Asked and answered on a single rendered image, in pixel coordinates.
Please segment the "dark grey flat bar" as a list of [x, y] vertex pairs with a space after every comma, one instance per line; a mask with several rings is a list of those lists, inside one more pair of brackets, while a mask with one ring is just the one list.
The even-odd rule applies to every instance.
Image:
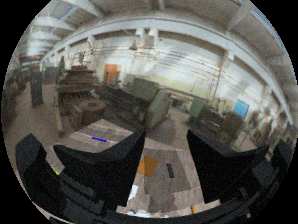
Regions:
[[174, 177], [174, 175], [173, 175], [173, 171], [172, 171], [172, 165], [170, 165], [170, 164], [166, 164], [166, 167], [168, 167], [168, 169], [169, 169], [169, 176], [170, 176], [170, 179], [172, 179], [172, 177]]

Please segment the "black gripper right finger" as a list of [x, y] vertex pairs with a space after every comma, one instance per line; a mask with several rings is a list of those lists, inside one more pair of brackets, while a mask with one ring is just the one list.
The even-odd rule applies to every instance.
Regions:
[[186, 139], [189, 151], [192, 152], [194, 167], [197, 169], [205, 204], [220, 200], [218, 196], [237, 183], [250, 165], [265, 157], [267, 149], [270, 149], [270, 144], [267, 144], [253, 151], [250, 149], [239, 153], [202, 136], [192, 128], [188, 129]]

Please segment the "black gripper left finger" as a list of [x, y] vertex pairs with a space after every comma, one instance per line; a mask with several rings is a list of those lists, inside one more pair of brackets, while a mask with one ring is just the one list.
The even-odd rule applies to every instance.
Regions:
[[117, 205], [125, 208], [136, 179], [144, 141], [145, 127], [141, 127], [133, 135], [102, 152], [81, 152], [61, 144], [52, 147], [64, 167], [100, 184], [118, 202]]

